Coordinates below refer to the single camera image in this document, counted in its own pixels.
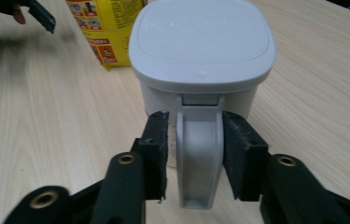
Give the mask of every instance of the wooden table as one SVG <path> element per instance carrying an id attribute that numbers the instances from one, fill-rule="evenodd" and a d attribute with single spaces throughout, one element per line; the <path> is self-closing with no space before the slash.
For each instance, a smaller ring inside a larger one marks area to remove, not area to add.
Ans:
<path id="1" fill-rule="evenodd" d="M 64 0 L 40 1 L 54 35 L 27 14 L 0 15 L 0 223 L 28 192 L 80 191 L 128 151 L 147 116 L 131 68 L 106 72 Z M 271 25 L 277 59 L 248 118 L 272 153 L 302 160 L 325 188 L 350 199 L 350 10 L 324 0 L 253 0 Z M 214 208 L 179 208 L 175 169 L 147 223 L 262 223 L 258 203 L 232 198 L 221 177 Z"/>

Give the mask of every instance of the finger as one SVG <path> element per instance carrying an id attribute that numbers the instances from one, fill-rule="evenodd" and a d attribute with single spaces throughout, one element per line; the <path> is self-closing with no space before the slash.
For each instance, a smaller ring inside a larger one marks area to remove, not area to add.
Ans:
<path id="1" fill-rule="evenodd" d="M 14 12 L 12 13 L 14 20 L 19 24 L 25 24 L 26 19 L 23 16 L 20 5 L 14 5 Z"/>

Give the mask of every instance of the snack bag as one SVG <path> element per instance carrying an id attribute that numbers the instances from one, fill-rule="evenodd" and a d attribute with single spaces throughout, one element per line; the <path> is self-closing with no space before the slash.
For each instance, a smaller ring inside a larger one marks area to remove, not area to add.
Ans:
<path id="1" fill-rule="evenodd" d="M 133 22 L 143 0 L 66 0 L 101 65 L 131 66 L 128 58 Z"/>

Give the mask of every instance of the white plastic container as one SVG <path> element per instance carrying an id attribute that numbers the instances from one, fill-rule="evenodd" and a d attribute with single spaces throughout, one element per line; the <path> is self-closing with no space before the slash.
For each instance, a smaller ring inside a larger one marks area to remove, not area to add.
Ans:
<path id="1" fill-rule="evenodd" d="M 130 59 L 148 114 L 176 125 L 180 205 L 213 205 L 223 160 L 223 109 L 247 117 L 273 67 L 271 31 L 245 0 L 159 0 L 139 14 Z"/>

